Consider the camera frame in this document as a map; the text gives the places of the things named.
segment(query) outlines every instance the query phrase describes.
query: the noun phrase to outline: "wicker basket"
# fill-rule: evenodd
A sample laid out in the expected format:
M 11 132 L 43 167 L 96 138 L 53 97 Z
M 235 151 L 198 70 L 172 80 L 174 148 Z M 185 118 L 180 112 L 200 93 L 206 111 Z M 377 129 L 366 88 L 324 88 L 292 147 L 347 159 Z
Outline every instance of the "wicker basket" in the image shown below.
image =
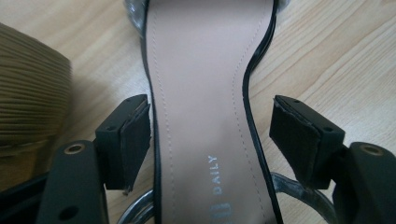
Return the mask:
M 0 23 L 0 190 L 48 169 L 70 71 L 62 54 Z

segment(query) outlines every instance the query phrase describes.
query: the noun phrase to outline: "black bracket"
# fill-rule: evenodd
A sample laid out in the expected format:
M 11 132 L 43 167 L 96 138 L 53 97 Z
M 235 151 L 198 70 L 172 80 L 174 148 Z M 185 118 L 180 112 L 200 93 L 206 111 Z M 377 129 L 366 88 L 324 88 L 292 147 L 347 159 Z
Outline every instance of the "black bracket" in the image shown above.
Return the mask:
M 276 96 L 270 137 L 297 180 L 327 189 L 339 223 L 396 223 L 396 159 L 367 143 L 343 145 L 345 132 L 304 103 Z
M 131 191 L 149 140 L 147 95 L 124 100 L 93 142 L 60 147 L 48 174 L 2 192 L 0 223 L 108 223 L 104 184 Z

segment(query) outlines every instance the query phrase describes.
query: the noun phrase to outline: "beige insole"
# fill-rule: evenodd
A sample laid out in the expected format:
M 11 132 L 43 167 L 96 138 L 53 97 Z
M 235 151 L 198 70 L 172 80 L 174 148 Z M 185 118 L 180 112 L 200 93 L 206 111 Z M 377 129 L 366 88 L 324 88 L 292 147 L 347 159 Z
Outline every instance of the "beige insole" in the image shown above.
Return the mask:
M 274 223 L 242 84 L 272 0 L 151 0 L 162 223 Z

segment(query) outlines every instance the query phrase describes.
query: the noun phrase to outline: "shoe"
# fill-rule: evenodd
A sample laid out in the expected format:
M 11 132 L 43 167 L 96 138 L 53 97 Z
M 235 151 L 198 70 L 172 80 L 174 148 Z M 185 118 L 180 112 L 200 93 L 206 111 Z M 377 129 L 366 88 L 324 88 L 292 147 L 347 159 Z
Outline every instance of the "shoe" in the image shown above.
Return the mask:
M 248 101 L 273 0 L 151 0 L 142 50 L 154 105 L 157 223 L 282 223 Z

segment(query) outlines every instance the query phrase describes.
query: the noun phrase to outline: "wood grain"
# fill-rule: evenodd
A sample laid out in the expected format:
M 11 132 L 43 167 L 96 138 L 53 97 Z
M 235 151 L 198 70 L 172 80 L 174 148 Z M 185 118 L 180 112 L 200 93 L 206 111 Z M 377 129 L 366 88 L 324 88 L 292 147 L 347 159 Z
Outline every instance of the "wood grain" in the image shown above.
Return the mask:
M 138 33 L 122 1 L 0 0 L 0 22 L 60 51 L 73 64 L 73 103 L 63 140 L 93 132 L 123 99 L 149 94 Z M 271 171 L 293 177 L 268 137 L 275 94 L 298 98 L 346 131 L 396 153 L 396 1 L 291 1 L 272 46 L 250 80 L 250 103 Z M 107 193 L 111 223 L 151 188 L 148 152 L 134 192 Z M 278 195 L 286 223 L 323 223 Z

